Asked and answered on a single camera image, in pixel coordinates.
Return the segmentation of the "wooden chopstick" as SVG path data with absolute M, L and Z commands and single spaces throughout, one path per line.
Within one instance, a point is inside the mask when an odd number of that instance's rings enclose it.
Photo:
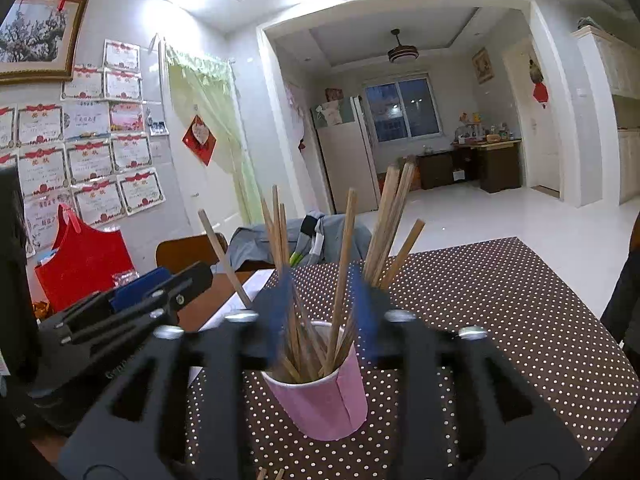
M 288 230 L 286 229 L 286 213 L 285 206 L 279 205 L 279 235 L 281 245 L 281 259 L 283 264 L 283 273 L 285 277 L 285 285 L 288 288 L 288 345 L 291 348 L 292 365 L 299 370 L 299 343 L 296 327 L 295 304 L 293 299 L 293 289 L 290 275 L 290 256 L 288 255 Z
M 411 249 L 413 248 L 414 244 L 416 244 L 416 241 L 418 240 L 421 232 L 423 231 L 424 226 L 425 226 L 425 222 L 421 219 L 418 219 L 416 220 L 416 222 L 413 223 L 413 226 L 408 236 L 406 237 L 404 244 L 402 244 L 400 251 L 396 255 L 394 261 L 392 262 L 388 270 L 385 272 L 385 274 L 382 276 L 382 278 L 378 281 L 378 287 L 380 289 L 388 289 L 390 287 L 390 284 L 393 283 L 400 269 L 402 268 L 405 261 L 407 260 L 408 255 L 411 252 Z
M 269 207 L 267 205 L 267 201 L 262 197 L 260 199 L 260 204 L 262 205 L 262 216 L 265 220 L 265 226 L 269 238 L 269 246 L 271 250 L 271 255 L 273 258 L 274 265 L 278 271 L 278 277 L 280 280 L 284 279 L 283 273 L 283 264 L 281 259 L 281 245 L 280 245 L 280 235 L 279 235 L 279 205 L 282 204 L 279 198 L 279 189 L 276 184 L 271 187 L 271 200 L 272 206 Z M 291 348 L 288 345 L 288 293 L 285 294 L 285 305 L 286 305 L 286 321 L 285 321 L 285 344 L 283 350 L 283 366 L 294 380 L 294 382 L 301 382 L 303 379 L 302 376 L 302 362 L 300 362 L 299 370 L 292 365 L 292 354 Z
M 380 206 L 378 207 L 378 218 L 376 218 L 375 229 L 373 232 L 371 244 L 369 246 L 366 261 L 363 267 L 363 277 L 367 283 L 370 283 L 375 267 L 375 261 L 378 258 L 378 244 L 382 240 L 383 232 L 386 226 L 388 210 L 392 206 L 399 181 L 399 169 L 396 165 L 389 166 L 386 171 L 385 181 L 383 185 L 383 193 L 381 196 Z
M 201 225 L 206 232 L 209 243 L 214 248 L 214 252 L 219 262 L 222 264 L 222 267 L 224 268 L 224 274 L 227 275 L 229 282 L 231 283 L 235 292 L 238 294 L 240 300 L 242 301 L 242 304 L 244 304 L 244 307 L 250 309 L 252 307 L 252 300 L 250 300 L 250 297 L 245 292 L 240 280 L 232 269 L 226 251 L 224 250 L 224 248 L 222 248 L 217 233 L 210 223 L 208 215 L 206 214 L 206 211 L 204 209 L 198 210 L 198 218 L 200 219 Z
M 402 166 L 402 169 L 398 168 L 398 187 L 392 206 L 390 206 L 390 209 L 388 210 L 386 226 L 383 232 L 382 240 L 380 241 L 380 244 L 378 244 L 378 258 L 375 261 L 375 267 L 371 281 L 370 283 L 368 283 L 371 286 L 375 286 L 376 284 L 378 284 L 378 280 L 380 279 L 380 275 L 385 266 L 386 258 L 388 256 L 388 253 L 390 252 L 390 246 L 392 246 L 395 239 L 399 226 L 399 220 L 402 212 L 404 211 L 407 194 L 412 183 L 414 168 L 416 168 L 416 165 L 412 160 L 407 160 L 404 163 L 404 166 Z
M 322 367 L 322 373 L 324 376 L 328 376 L 334 370 L 338 335 L 340 334 L 341 320 L 343 318 L 344 295 L 350 258 L 350 246 L 352 246 L 352 231 L 354 230 L 356 207 L 357 191 L 354 188 L 350 188 L 347 195 L 347 205 L 344 217 L 340 262 L 338 263 L 338 277 L 333 301 L 330 338 L 328 350 L 326 350 L 326 360 Z

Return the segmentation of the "pink paper cup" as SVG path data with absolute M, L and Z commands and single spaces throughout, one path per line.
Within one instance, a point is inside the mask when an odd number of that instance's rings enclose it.
M 293 424 L 308 438 L 341 440 L 367 419 L 367 397 L 354 344 L 339 368 L 314 382 L 289 384 L 269 372 L 262 372 L 262 378 Z

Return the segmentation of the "clear plastic packet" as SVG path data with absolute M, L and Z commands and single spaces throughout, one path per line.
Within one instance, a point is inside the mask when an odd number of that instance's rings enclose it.
M 122 286 L 126 286 L 137 280 L 138 278 L 140 278 L 140 275 L 136 270 L 128 270 L 125 272 L 116 273 L 113 275 L 114 287 L 119 288 Z

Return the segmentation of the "brown wooden chair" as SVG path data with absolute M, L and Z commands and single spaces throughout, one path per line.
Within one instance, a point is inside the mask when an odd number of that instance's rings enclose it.
M 213 266 L 218 257 L 206 234 L 164 240 L 155 252 L 157 266 L 177 274 L 194 263 L 202 262 Z

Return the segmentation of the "red tote bag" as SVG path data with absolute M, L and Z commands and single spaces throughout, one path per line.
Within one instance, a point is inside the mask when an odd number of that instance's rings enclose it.
M 114 276 L 134 270 L 122 233 L 88 226 L 69 206 L 58 206 L 53 255 L 35 266 L 36 278 L 54 313 L 94 292 L 114 287 Z

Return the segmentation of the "brown polka dot mat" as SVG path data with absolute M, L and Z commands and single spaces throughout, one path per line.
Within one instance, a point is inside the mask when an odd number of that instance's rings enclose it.
M 582 339 L 578 309 L 521 242 L 462 246 L 476 262 L 509 263 L 522 280 L 502 280 L 501 298 L 548 288 L 513 311 L 474 309 L 471 327 L 436 330 L 410 306 L 434 254 L 414 255 L 389 292 L 358 287 L 367 318 L 347 367 L 359 404 L 338 437 L 297 428 L 269 379 L 240 377 L 233 406 L 240 429 L 205 433 L 224 380 L 204 370 L 196 383 L 186 447 L 193 479 L 614 479 L 639 467 L 639 382 L 610 335 Z

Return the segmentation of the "dark jacket on chair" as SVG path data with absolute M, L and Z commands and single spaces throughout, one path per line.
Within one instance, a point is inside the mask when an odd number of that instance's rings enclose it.
M 601 323 L 617 342 L 639 352 L 639 219 L 634 222 L 627 259 Z

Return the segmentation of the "grey jacket on chair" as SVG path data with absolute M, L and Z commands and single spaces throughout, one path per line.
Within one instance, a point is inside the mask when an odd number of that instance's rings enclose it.
M 291 266 L 338 263 L 341 257 L 344 214 L 311 211 L 303 219 L 288 220 L 286 242 Z M 251 262 L 273 264 L 267 228 L 264 224 L 237 229 L 228 246 L 228 258 L 234 270 Z

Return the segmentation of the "green door curtain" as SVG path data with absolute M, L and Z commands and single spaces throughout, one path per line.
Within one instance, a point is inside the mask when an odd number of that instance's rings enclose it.
M 236 110 L 236 88 L 229 62 L 164 47 L 171 105 L 186 120 L 198 116 L 227 152 L 230 174 L 242 220 L 262 222 L 260 191 L 250 154 L 245 147 Z

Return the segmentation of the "white refrigerator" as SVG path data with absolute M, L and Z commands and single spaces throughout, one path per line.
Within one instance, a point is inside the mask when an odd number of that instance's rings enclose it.
M 311 115 L 335 212 L 344 214 L 351 188 L 358 214 L 377 210 L 378 177 L 358 96 L 317 104 Z

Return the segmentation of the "dark wooden desk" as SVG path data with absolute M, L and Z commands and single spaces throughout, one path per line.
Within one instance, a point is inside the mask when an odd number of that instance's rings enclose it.
M 476 182 L 487 193 L 522 186 L 521 140 L 454 144 L 448 151 L 416 158 L 421 188 Z

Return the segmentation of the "framed blossom painting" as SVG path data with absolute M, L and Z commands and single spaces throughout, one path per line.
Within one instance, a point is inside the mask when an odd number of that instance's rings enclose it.
M 64 82 L 89 0 L 15 0 L 1 24 L 1 83 Z

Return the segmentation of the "window with bars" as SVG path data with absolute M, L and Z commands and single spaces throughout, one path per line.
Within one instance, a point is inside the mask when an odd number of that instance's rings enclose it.
M 442 133 L 427 76 L 374 84 L 364 94 L 378 143 Z

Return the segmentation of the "red door ornament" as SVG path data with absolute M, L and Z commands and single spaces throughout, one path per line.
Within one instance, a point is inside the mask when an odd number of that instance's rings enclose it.
M 529 78 L 534 85 L 533 97 L 542 106 L 549 102 L 548 89 L 544 84 L 544 75 L 538 64 L 531 58 L 529 60 Z

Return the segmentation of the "round ceiling fan lamp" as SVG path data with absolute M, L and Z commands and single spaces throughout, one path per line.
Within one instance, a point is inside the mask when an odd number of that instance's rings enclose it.
M 403 44 L 400 40 L 400 29 L 394 28 L 390 31 L 396 40 L 396 46 L 387 51 L 388 60 L 392 64 L 412 62 L 419 58 L 420 52 L 417 47 L 411 44 Z

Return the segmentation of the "small framed picture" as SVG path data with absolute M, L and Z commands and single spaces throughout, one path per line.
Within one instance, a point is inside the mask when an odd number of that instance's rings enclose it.
M 486 48 L 481 48 L 472 56 L 472 64 L 475 76 L 479 84 L 484 84 L 495 77 L 489 53 Z

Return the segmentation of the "white tall cabinet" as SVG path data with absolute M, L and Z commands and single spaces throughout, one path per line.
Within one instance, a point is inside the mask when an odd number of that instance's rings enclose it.
M 573 36 L 596 108 L 603 199 L 618 206 L 639 195 L 639 50 L 597 27 Z

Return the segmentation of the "red diamond wall decoration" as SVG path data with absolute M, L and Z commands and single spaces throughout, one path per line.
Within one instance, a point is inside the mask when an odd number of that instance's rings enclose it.
M 193 117 L 182 138 L 182 143 L 202 164 L 209 165 L 216 145 L 216 138 L 200 116 Z

